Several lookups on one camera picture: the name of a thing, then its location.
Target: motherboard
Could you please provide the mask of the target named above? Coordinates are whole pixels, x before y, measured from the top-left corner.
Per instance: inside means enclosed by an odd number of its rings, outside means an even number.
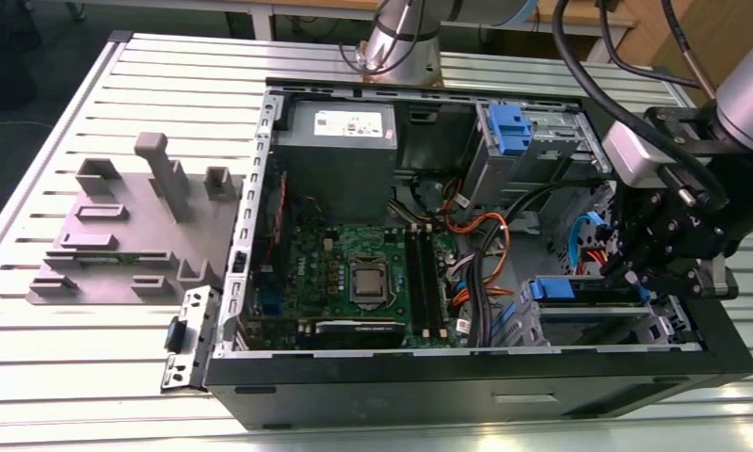
[[[457,347],[445,309],[448,234],[360,225],[295,229],[284,287],[260,287],[260,349]]]

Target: floor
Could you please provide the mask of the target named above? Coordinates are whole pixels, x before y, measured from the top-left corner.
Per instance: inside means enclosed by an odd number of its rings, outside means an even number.
[[[32,20],[43,44],[23,58],[37,96],[28,105],[0,111],[0,211],[113,30],[220,38],[228,38],[233,30],[237,38],[253,37],[249,18],[243,14],[227,17],[223,12],[101,5],[89,5],[85,12],[85,22],[76,23],[64,4],[35,4]],[[365,22],[285,16],[276,19],[279,40],[355,44],[368,31]],[[441,33],[441,48],[480,53],[487,39],[483,30],[449,29]]]

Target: aluminum extrusion table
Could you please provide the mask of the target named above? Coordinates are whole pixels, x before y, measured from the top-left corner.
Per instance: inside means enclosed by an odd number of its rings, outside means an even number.
[[[611,66],[589,70],[634,111],[688,102],[682,91]],[[581,93],[557,61],[444,54],[443,75],[448,87]],[[753,450],[753,377],[611,421],[245,433],[211,396],[160,395],[161,343],[177,306],[31,306],[28,284],[80,190],[73,174],[83,159],[111,157],[120,171],[140,170],[136,135],[159,131],[169,135],[168,151],[187,172],[213,165],[245,172],[267,76],[356,80],[328,45],[137,34],[103,49],[0,216],[0,444]],[[730,265],[743,295],[724,304],[753,352],[753,235]]]

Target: orange wire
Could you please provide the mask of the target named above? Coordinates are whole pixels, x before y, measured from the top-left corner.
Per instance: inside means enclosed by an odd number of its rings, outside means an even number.
[[[605,265],[607,260],[600,251],[587,251],[587,254],[592,257],[597,264]]]
[[[488,276],[488,278],[484,281],[485,285],[492,285],[497,281],[497,279],[500,278],[500,275],[503,274],[503,270],[505,268],[508,250],[511,249],[511,232],[509,232],[509,229],[507,227],[505,217],[503,217],[503,215],[496,213],[496,212],[489,212],[487,214],[481,214],[465,226],[459,226],[452,221],[452,217],[449,216],[449,208],[452,207],[452,202],[455,202],[455,198],[457,197],[459,193],[461,192],[461,188],[463,188],[463,181],[459,181],[457,186],[455,188],[455,193],[453,193],[452,197],[447,200],[445,204],[443,205],[447,228],[449,228],[449,230],[453,233],[468,234],[468,233],[472,233],[483,225],[483,223],[488,219],[493,218],[501,224],[501,229],[503,229],[503,234],[504,234],[504,239],[505,239],[505,249],[503,250],[503,257],[500,257],[500,262],[499,262],[493,272],[491,273],[491,275]],[[505,293],[505,292],[499,293],[497,292],[495,295],[512,295],[512,292],[511,293]],[[468,299],[469,299],[468,291],[464,289],[457,294],[457,296],[452,299],[452,304],[455,306],[459,306]]]
[[[509,295],[509,296],[513,295],[512,290],[507,290],[501,287],[489,287],[488,289],[485,289],[485,292],[488,293],[489,296],[493,296],[493,297],[501,296],[501,295]],[[471,297],[468,295],[468,291],[464,289],[457,294],[457,296],[452,299],[452,305],[455,307],[457,307],[469,300],[471,300]]]

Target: ram slot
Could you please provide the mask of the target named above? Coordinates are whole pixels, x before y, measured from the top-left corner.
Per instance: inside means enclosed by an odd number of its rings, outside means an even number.
[[[447,337],[441,316],[441,292],[439,289],[439,267],[432,245],[432,233],[420,233],[420,270],[424,278],[424,303],[427,305],[427,325],[433,334]]]
[[[420,235],[408,230],[404,233],[404,252],[407,258],[407,282],[411,292],[411,316],[413,317],[413,334],[429,337],[427,324],[427,306],[424,305],[424,277],[420,272]]]

